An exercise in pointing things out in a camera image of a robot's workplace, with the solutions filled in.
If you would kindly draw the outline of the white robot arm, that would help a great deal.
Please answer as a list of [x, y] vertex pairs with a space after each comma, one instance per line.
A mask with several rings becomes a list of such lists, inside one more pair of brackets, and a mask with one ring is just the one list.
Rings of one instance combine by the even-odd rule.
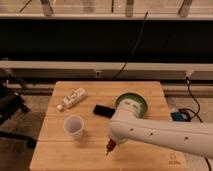
[[116, 144], [131, 139], [213, 159], [213, 124], [142, 119], [141, 110], [131, 99], [118, 104], [108, 125]]

